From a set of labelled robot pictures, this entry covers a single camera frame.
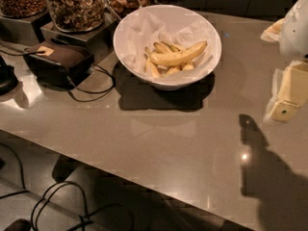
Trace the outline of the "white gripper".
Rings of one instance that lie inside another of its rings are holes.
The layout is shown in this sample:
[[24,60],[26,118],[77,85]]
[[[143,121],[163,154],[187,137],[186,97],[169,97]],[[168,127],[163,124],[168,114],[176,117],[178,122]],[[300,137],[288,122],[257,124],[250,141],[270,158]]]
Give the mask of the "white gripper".
[[[308,57],[308,0],[297,0],[284,18],[271,24],[260,36],[280,44],[280,52],[291,58]],[[308,63],[292,61],[272,77],[271,99],[264,121],[287,123],[308,101]]]

